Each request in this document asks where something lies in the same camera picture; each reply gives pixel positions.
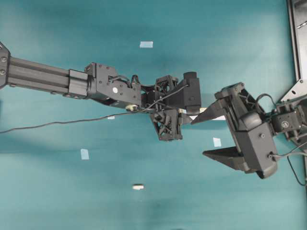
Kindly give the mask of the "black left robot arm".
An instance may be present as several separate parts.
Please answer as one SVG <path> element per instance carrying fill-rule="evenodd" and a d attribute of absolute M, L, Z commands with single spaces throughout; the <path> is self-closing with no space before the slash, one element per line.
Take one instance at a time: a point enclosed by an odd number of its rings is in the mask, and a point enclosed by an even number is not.
<path fill-rule="evenodd" d="M 24 87 L 74 99 L 91 99 L 124 109 L 126 115 L 146 113 L 162 141 L 182 139 L 181 126 L 191 122 L 186 114 L 199 108 L 199 81 L 194 72 L 179 81 L 170 75 L 153 85 L 143 85 L 138 76 L 119 75 L 110 66 L 91 63 L 84 71 L 61 69 L 12 57 L 0 47 L 0 85 Z"/>

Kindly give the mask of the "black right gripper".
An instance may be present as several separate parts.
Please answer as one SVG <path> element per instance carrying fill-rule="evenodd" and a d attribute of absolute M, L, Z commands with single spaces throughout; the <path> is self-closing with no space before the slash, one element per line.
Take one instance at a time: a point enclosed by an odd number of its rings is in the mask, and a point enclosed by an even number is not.
<path fill-rule="evenodd" d="M 232 169 L 255 173 L 255 171 L 249 169 L 245 162 L 235 136 L 235 132 L 239 130 L 240 117 L 248 112 L 257 112 L 262 121 L 265 122 L 263 116 L 256 110 L 255 99 L 245 90 L 242 83 L 223 88 L 215 94 L 215 98 L 216 101 L 207 107 L 204 112 L 200 113 L 191 124 L 225 116 L 236 145 L 234 147 L 206 150 L 202 154 Z"/>

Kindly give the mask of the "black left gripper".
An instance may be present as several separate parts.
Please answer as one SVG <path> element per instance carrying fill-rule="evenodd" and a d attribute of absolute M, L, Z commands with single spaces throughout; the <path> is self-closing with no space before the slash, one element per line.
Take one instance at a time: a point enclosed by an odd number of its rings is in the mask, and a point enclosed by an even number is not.
<path fill-rule="evenodd" d="M 173 108 L 165 103 L 165 99 L 182 90 L 185 86 L 169 95 L 176 88 L 178 78 L 167 75 L 158 78 L 154 85 L 141 85 L 141 113 L 150 114 L 150 119 L 161 141 L 182 139 L 181 125 L 189 124 L 189 116 L 180 113 L 179 108 Z"/>

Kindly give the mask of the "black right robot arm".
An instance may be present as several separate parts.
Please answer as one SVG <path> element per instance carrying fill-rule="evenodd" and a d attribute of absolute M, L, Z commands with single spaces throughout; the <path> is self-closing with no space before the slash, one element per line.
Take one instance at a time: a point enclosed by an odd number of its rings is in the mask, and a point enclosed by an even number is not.
<path fill-rule="evenodd" d="M 207 150 L 203 155 L 235 170 L 257 173 L 261 179 L 277 171 L 277 154 L 273 137 L 284 134 L 287 140 L 301 144 L 307 127 L 307 97 L 300 96 L 276 104 L 267 113 L 259 104 L 261 94 L 254 99 L 239 82 L 215 94 L 216 101 L 200 113 L 193 124 L 224 116 L 234 147 Z"/>

